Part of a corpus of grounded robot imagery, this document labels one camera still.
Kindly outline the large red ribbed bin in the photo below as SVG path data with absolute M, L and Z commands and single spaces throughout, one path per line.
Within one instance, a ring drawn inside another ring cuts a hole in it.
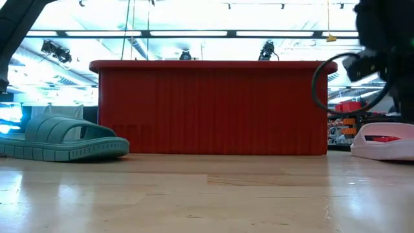
M 324 155 L 316 61 L 96 60 L 98 121 L 132 153 Z

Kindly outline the red storage box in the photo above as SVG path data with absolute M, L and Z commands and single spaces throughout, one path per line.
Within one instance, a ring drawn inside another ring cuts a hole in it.
M 340 113 L 357 111 L 361 108 L 361 103 L 356 101 L 346 101 L 336 104 L 334 110 Z

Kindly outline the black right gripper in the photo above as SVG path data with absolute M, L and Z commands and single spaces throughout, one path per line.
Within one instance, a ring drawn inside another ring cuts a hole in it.
M 414 124 L 414 79 L 396 79 L 390 89 L 394 106 L 401 117 Z

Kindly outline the black ceiling spotlight cluster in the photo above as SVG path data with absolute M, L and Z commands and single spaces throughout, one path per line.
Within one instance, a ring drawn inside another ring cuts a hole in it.
M 70 63 L 72 56 L 70 50 L 59 45 L 54 44 L 52 41 L 44 41 L 41 47 L 41 52 L 47 55 L 51 55 L 61 63 Z

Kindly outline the shelf with orange bins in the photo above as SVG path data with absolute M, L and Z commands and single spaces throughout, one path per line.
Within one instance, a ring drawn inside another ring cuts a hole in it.
M 365 124 L 377 122 L 402 122 L 398 113 L 359 113 L 353 115 L 331 115 L 327 118 L 327 149 L 350 151 L 354 137 Z

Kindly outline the light teal rubber slide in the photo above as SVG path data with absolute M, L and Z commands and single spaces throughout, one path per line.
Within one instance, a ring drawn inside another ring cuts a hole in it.
M 31 118 L 24 134 L 0 136 L 0 154 L 34 161 L 112 159 L 127 155 L 129 146 L 110 128 L 52 113 Z

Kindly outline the glowing blue monitor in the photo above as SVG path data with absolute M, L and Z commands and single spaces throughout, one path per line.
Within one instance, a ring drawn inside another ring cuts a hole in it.
M 21 129 L 22 105 L 17 102 L 0 102 L 0 133 Z

